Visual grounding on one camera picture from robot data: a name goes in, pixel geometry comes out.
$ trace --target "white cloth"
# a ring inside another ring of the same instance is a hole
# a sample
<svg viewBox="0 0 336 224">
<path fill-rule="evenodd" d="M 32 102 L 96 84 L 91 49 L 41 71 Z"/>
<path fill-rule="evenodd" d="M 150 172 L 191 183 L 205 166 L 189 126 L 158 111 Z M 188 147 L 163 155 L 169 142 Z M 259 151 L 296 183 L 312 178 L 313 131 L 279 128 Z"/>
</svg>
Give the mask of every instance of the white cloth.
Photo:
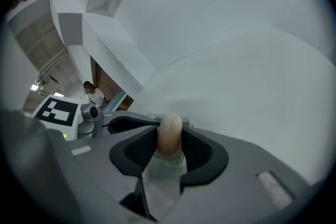
<svg viewBox="0 0 336 224">
<path fill-rule="evenodd" d="M 101 106 L 103 104 L 103 100 L 105 95 L 99 88 L 95 88 L 95 93 L 87 93 L 87 97 L 90 102 L 93 102 L 96 104 L 97 107 Z"/>
</svg>

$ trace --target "white shirt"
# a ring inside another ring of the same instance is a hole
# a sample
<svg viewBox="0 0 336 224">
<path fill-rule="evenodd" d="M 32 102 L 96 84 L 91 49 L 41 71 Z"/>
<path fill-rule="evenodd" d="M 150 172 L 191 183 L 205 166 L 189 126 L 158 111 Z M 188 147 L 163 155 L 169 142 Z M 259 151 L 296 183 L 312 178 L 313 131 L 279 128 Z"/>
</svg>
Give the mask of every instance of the white shirt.
<svg viewBox="0 0 336 224">
<path fill-rule="evenodd" d="M 87 97 L 89 101 L 95 103 L 97 107 L 101 106 L 103 104 L 105 95 L 99 88 L 95 88 L 94 92 L 95 92 L 94 94 L 87 93 Z"/>
</svg>

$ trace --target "person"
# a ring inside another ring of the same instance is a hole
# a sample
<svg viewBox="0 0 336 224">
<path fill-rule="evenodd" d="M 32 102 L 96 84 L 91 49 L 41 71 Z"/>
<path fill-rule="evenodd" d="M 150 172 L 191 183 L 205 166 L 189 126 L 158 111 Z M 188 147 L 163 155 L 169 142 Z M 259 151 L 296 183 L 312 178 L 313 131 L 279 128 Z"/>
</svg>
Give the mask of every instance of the person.
<svg viewBox="0 0 336 224">
<path fill-rule="evenodd" d="M 102 110 L 107 104 L 107 99 L 104 93 L 89 81 L 84 82 L 83 86 L 89 101 Z"/>
</svg>

